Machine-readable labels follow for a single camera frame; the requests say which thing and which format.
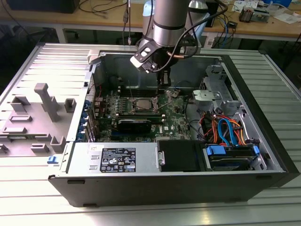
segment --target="connector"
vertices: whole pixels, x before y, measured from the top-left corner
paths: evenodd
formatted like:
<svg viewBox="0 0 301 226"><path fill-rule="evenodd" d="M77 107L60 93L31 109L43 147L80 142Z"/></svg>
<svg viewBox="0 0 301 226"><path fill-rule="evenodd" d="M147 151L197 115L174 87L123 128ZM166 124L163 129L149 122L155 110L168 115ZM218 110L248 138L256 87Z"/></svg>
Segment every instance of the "connector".
<svg viewBox="0 0 301 226"><path fill-rule="evenodd" d="M128 42L128 45L129 45L129 46L132 44L132 39L131 39L131 37L128 37L127 42Z"/></svg>
<svg viewBox="0 0 301 226"><path fill-rule="evenodd" d="M123 14L123 23L127 24L127 22L128 22L128 9L126 9Z"/></svg>

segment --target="metal bracket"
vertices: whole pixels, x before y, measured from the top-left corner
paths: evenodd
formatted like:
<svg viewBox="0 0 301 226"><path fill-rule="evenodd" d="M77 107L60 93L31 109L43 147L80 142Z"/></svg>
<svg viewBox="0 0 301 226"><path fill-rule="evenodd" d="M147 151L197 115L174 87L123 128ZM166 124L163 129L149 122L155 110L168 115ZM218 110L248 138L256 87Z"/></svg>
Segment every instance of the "metal bracket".
<svg viewBox="0 0 301 226"><path fill-rule="evenodd" d="M221 95L218 92L211 92L209 90L194 90L193 95L198 101L213 101L220 100Z"/></svg>
<svg viewBox="0 0 301 226"><path fill-rule="evenodd" d="M164 151L159 151L158 152L158 163L159 163L160 166L165 165Z"/></svg>

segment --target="motherboard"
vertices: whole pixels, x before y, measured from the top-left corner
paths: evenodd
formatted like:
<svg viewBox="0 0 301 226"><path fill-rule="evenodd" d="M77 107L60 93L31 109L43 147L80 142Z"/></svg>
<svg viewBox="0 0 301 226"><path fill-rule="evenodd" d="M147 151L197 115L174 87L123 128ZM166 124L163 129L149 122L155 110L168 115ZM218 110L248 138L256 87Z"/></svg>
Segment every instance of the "motherboard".
<svg viewBox="0 0 301 226"><path fill-rule="evenodd" d="M95 101L96 142L157 142L190 140L179 90L102 92Z"/></svg>

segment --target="warning label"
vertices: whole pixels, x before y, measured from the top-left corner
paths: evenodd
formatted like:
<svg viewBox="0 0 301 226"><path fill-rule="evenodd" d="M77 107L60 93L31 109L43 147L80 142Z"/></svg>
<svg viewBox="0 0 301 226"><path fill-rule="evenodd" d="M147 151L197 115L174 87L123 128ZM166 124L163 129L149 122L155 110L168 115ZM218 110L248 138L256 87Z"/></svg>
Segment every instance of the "warning label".
<svg viewBox="0 0 301 226"><path fill-rule="evenodd" d="M136 172L136 148L103 148L102 173Z"/></svg>

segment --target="black box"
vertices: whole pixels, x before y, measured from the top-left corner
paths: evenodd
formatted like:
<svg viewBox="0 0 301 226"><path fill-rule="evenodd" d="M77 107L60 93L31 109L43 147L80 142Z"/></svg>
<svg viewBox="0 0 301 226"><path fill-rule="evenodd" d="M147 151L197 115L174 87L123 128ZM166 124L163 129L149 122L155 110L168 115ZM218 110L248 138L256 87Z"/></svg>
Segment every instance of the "black box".
<svg viewBox="0 0 301 226"><path fill-rule="evenodd" d="M80 0L7 0L12 10L73 13Z"/></svg>

